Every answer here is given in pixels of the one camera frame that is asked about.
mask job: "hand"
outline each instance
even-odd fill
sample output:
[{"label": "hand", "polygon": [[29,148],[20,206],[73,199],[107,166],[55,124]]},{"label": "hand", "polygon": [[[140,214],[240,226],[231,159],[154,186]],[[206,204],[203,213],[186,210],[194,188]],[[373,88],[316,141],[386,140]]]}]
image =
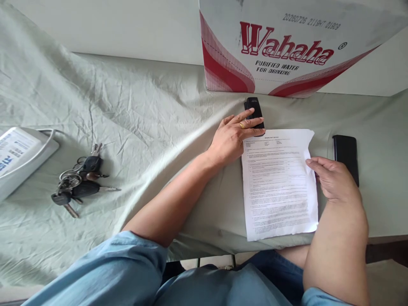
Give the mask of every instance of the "hand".
[{"label": "hand", "polygon": [[239,115],[231,115],[221,121],[212,144],[205,153],[215,165],[224,167],[237,160],[244,153],[242,145],[244,139],[265,133],[265,129],[252,128],[264,121],[262,117],[246,120],[254,111],[254,108],[250,108]]},{"label": "hand", "polygon": [[347,167],[324,157],[312,157],[306,164],[316,172],[323,194],[330,202],[360,201],[361,194]]}]

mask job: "paper document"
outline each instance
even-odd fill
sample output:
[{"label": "paper document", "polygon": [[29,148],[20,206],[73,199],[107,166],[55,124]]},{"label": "paper document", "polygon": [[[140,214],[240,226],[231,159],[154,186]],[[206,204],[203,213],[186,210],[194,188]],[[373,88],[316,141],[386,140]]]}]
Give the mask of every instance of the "paper document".
[{"label": "paper document", "polygon": [[311,130],[266,130],[244,140],[242,172],[248,241],[317,229],[315,173],[306,165]]}]

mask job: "person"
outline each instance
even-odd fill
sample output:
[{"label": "person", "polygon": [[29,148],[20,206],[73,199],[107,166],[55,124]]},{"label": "person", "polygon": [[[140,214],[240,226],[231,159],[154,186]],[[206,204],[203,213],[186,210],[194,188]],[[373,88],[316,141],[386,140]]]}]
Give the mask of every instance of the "person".
[{"label": "person", "polygon": [[310,246],[261,251],[234,271],[205,266],[166,277],[167,247],[208,181],[265,133],[253,109],[222,120],[210,148],[146,204],[122,232],[92,249],[24,305],[368,305],[368,225],[347,168],[306,160],[327,204]]}]

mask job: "person's left hand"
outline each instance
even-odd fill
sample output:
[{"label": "person's left hand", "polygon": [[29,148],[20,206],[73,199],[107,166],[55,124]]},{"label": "person's left hand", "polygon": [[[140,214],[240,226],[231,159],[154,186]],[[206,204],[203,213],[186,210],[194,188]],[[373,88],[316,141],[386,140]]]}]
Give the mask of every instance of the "person's left hand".
[{"label": "person's left hand", "polygon": [[215,165],[224,167],[232,163],[244,153],[242,145],[244,139],[265,133],[265,129],[252,128],[264,121],[262,117],[246,120],[254,111],[254,108],[250,108],[239,115],[231,115],[221,121],[212,144],[206,152]]}]

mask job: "electronic device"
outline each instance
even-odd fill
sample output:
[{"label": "electronic device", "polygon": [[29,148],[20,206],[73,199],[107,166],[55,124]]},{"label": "electronic device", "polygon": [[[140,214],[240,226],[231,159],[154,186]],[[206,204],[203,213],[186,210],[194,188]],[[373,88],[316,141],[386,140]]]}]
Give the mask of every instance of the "electronic device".
[{"label": "electronic device", "polygon": [[346,165],[347,169],[353,176],[357,186],[360,182],[358,179],[358,162],[357,162],[357,140],[354,137],[344,135],[334,135],[334,159]]},{"label": "electronic device", "polygon": [[[253,114],[252,114],[252,115],[249,115],[249,116],[247,117],[247,119],[254,119],[254,118],[262,117],[261,107],[260,107],[260,105],[259,105],[259,101],[258,101],[258,98],[257,98],[257,97],[250,97],[250,98],[248,98],[248,99],[246,100],[246,102],[244,103],[244,106],[245,106],[245,110],[248,110],[248,109],[250,109],[250,108],[254,108],[254,109],[255,109],[255,111],[253,112]],[[265,126],[264,126],[264,123],[262,122],[262,123],[260,123],[260,124],[258,124],[258,125],[256,125],[256,126],[254,126],[253,128],[265,128]]]},{"label": "electronic device", "polygon": [[59,148],[55,132],[12,127],[0,137],[0,202]]}]

